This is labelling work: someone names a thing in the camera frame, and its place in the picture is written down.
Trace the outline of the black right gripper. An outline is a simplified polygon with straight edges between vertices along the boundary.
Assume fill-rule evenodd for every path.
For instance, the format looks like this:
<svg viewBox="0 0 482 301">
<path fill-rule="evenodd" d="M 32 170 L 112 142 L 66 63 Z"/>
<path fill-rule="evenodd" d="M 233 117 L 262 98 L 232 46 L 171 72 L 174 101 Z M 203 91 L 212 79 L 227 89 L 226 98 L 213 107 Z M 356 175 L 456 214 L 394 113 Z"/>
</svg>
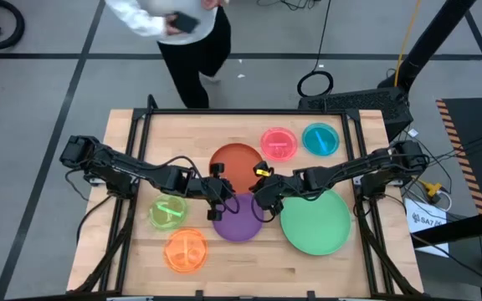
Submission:
<svg viewBox="0 0 482 301">
<path fill-rule="evenodd" d="M 308 197 L 304 179 L 306 169 L 294 170 L 291 176 L 275 173 L 274 168 L 267 165 L 263 165 L 261 169 L 269 171 L 271 176 L 261 176 L 261 183 L 251 186 L 251 192 L 254 194 L 255 203 L 262 210 L 276 216 L 284 209 L 282 200 L 285 197 Z"/>
</svg>

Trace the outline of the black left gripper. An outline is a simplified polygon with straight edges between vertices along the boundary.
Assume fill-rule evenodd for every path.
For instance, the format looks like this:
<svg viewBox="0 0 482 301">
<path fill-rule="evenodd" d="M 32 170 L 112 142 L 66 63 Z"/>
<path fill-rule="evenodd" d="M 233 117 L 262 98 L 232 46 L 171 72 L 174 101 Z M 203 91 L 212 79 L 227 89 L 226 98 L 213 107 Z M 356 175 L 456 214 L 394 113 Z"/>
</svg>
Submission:
<svg viewBox="0 0 482 301">
<path fill-rule="evenodd" d="M 235 195 L 225 197 L 221 195 L 223 185 L 225 190 L 230 194 L 234 194 L 232 183 L 227 179 L 221 179 L 220 174 L 224 172 L 223 163 L 214 163 L 211 165 L 212 175 L 203 177 L 197 167 L 192 166 L 194 175 L 190 179 L 190 197 L 192 199 L 205 200 L 210 209 L 207 213 L 209 221 L 221 221 L 223 212 L 227 207 L 236 207 Z"/>
</svg>

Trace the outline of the red opaque plastic plate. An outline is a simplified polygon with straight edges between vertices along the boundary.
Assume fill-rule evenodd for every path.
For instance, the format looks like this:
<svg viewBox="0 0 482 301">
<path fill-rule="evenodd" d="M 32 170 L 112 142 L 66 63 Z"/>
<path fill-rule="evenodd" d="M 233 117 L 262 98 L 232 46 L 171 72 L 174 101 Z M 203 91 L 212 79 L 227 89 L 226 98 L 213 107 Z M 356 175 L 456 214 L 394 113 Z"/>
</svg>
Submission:
<svg viewBox="0 0 482 301">
<path fill-rule="evenodd" d="M 209 165 L 224 164 L 221 177 L 226 178 L 237 194 L 249 193 L 258 181 L 253 168 L 262 161 L 261 155 L 251 146 L 233 143 L 219 148 L 211 157 Z"/>
</svg>

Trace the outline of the purple opaque plastic plate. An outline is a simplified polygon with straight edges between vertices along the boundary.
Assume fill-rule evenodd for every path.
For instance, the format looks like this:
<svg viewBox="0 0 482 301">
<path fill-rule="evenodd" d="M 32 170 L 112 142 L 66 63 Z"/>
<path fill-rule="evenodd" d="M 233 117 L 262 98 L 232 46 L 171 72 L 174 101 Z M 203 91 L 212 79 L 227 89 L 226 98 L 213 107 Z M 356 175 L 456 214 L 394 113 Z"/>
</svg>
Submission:
<svg viewBox="0 0 482 301">
<path fill-rule="evenodd" d="M 251 193 L 236 196 L 240 205 L 239 212 L 226 211 L 220 221 L 213 221 L 217 234 L 230 242 L 246 242 L 258 234 L 263 226 L 264 211 L 252 204 Z"/>
</svg>

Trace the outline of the pink transparent small plate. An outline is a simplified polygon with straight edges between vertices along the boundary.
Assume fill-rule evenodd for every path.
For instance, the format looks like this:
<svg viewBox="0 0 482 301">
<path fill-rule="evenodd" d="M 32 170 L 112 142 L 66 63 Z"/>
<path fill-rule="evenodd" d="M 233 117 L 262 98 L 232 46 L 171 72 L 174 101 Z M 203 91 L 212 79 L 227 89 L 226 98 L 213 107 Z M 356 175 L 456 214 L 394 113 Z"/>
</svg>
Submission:
<svg viewBox="0 0 482 301">
<path fill-rule="evenodd" d="M 260 138 L 260 147 L 272 161 L 288 161 L 296 153 L 298 141 L 295 134 L 283 127 L 267 129 Z"/>
</svg>

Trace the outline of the light green large plate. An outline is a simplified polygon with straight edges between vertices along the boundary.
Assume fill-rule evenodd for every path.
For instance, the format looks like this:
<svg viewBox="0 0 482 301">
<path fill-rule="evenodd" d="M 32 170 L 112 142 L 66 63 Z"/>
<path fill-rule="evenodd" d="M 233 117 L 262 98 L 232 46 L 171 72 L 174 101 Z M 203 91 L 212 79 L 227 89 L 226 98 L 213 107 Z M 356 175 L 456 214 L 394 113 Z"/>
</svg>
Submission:
<svg viewBox="0 0 482 301">
<path fill-rule="evenodd" d="M 287 240 L 303 253 L 325 256 L 339 250 L 349 239 L 351 214 L 336 192 L 325 191 L 309 202 L 286 197 L 280 225 Z"/>
</svg>

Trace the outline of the lime green transparent plate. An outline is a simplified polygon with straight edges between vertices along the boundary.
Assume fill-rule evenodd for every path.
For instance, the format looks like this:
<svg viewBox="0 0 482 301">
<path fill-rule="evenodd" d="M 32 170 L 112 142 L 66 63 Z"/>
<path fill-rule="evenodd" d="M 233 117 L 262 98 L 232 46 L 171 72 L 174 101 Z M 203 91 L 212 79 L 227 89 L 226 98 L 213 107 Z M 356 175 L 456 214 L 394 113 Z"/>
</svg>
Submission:
<svg viewBox="0 0 482 301">
<path fill-rule="evenodd" d="M 153 227 L 170 231 L 179 228 L 187 217 L 187 203 L 179 196 L 160 195 L 149 208 Z"/>
</svg>

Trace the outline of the black computer case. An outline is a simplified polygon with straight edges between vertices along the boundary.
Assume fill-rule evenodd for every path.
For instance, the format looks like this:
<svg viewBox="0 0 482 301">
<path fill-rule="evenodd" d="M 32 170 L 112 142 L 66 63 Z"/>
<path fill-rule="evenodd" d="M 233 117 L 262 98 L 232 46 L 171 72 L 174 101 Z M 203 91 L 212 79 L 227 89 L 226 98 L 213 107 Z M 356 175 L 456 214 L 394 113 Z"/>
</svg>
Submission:
<svg viewBox="0 0 482 301">
<path fill-rule="evenodd" d="M 300 110 L 380 110 L 387 138 L 394 140 L 413 122 L 408 94 L 398 87 L 360 90 L 301 98 Z"/>
</svg>

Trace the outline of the person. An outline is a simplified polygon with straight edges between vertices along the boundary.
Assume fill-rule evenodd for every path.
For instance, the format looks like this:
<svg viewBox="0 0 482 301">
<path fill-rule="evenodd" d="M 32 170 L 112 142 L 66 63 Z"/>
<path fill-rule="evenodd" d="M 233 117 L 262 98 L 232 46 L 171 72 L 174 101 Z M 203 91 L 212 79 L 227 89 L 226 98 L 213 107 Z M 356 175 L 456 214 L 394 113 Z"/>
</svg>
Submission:
<svg viewBox="0 0 482 301">
<path fill-rule="evenodd" d="M 189 109 L 207 109 L 201 79 L 213 82 L 231 53 L 231 25 L 223 6 L 206 10 L 201 0 L 104 0 L 133 33 L 156 41 L 177 92 Z M 199 20 L 192 33 L 166 35 L 165 16 Z"/>
</svg>

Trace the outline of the white paper sign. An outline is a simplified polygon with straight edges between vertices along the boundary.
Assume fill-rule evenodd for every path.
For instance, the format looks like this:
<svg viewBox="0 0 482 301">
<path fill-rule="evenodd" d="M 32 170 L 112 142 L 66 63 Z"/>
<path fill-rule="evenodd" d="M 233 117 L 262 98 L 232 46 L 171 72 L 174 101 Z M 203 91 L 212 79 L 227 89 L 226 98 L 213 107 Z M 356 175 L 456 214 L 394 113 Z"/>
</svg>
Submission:
<svg viewBox="0 0 482 301">
<path fill-rule="evenodd" d="M 420 232 L 447 223 L 447 213 L 437 207 L 405 198 L 408 228 L 410 232 Z M 440 243 L 434 247 L 419 247 L 417 251 L 447 258 L 449 244 Z"/>
</svg>

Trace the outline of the yellow plug connector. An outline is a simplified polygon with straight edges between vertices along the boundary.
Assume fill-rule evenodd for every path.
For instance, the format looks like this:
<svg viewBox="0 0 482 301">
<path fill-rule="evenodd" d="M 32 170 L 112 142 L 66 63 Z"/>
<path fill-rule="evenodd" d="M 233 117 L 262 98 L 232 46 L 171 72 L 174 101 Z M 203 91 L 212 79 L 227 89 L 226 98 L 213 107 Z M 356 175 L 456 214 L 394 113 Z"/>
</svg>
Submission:
<svg viewBox="0 0 482 301">
<path fill-rule="evenodd" d="M 433 184 L 423 180 L 420 180 L 419 182 L 423 185 L 429 198 L 433 198 L 443 187 L 440 183 Z"/>
</svg>

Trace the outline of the black beam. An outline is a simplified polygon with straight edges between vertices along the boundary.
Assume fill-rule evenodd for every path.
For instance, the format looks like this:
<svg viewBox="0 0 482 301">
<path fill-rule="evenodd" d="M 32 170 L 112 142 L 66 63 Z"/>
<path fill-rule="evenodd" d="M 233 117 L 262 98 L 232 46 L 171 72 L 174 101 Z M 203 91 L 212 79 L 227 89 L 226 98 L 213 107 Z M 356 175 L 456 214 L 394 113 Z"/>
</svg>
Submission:
<svg viewBox="0 0 482 301">
<path fill-rule="evenodd" d="M 482 214 L 411 233 L 415 248 L 479 236 L 482 236 Z"/>
</svg>

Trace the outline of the black hazard striped platform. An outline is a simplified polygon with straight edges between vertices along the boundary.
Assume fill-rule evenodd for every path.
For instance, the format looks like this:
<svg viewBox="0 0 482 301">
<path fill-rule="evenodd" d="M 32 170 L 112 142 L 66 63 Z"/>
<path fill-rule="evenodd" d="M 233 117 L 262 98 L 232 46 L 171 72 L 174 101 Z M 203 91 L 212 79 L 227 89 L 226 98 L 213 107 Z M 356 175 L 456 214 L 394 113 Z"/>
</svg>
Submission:
<svg viewBox="0 0 482 301">
<path fill-rule="evenodd" d="M 482 214 L 482 98 L 438 99 L 438 112 L 478 213 Z"/>
</svg>

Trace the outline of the black slanted pole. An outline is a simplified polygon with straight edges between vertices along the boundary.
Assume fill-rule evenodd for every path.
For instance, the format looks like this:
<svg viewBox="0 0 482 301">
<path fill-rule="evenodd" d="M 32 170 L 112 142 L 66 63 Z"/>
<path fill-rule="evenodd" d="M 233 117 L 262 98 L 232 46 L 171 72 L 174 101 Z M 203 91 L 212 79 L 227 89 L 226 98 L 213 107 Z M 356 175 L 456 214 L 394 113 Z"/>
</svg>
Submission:
<svg viewBox="0 0 482 301">
<path fill-rule="evenodd" d="M 476 1 L 446 0 L 413 45 L 407 57 L 398 65 L 395 73 L 381 81 L 377 87 L 397 86 L 408 92 L 423 67 L 434 56 Z"/>
</svg>

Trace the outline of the black aluminium table frame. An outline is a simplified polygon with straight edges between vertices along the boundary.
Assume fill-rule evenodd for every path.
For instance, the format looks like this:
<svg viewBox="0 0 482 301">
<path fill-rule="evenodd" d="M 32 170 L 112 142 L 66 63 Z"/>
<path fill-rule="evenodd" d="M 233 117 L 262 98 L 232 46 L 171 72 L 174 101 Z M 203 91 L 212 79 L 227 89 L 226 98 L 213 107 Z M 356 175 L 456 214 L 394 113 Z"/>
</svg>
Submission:
<svg viewBox="0 0 482 301">
<path fill-rule="evenodd" d="M 99 140 L 117 151 L 125 151 L 134 110 L 112 110 L 104 134 Z M 203 176 L 208 175 L 208 163 L 213 153 L 223 145 L 243 143 L 260 151 L 260 136 L 268 129 L 284 127 L 301 135 L 312 123 L 327 123 L 343 129 L 342 115 L 323 115 L 298 110 L 155 110 L 148 126 L 144 160 L 162 163 L 174 156 L 185 155 L 197 165 Z M 388 145 L 380 111 L 359 113 L 367 152 Z M 292 170 L 308 166 L 333 166 L 360 156 L 355 137 L 354 120 L 349 120 L 352 140 L 348 146 L 340 134 L 338 151 L 330 157 L 315 157 L 300 148 L 290 161 L 269 163 L 277 173 L 289 175 Z M 169 232 L 153 229 L 148 208 L 159 191 L 141 184 L 136 201 L 136 218 L 122 284 L 123 295 L 153 297 L 197 297 L 203 291 L 205 299 L 225 297 L 226 300 L 255 301 L 257 297 L 300 297 L 307 300 L 308 292 L 319 298 L 371 297 L 368 285 L 361 235 L 354 216 L 350 240 L 336 253 L 310 256 L 291 246 L 276 219 L 246 243 L 223 240 L 207 221 L 209 208 L 205 201 L 187 200 L 190 216 L 185 227 L 195 228 L 208 240 L 208 258 L 195 273 L 175 273 L 164 262 L 163 246 Z M 110 200 L 87 220 L 82 228 L 68 290 L 76 290 L 93 272 L 105 249 L 110 232 L 115 202 Z M 389 257 L 401 274 L 417 290 L 423 291 L 416 255 L 408 231 L 402 205 L 392 198 L 377 204 L 381 214 L 382 232 Z"/>
</svg>

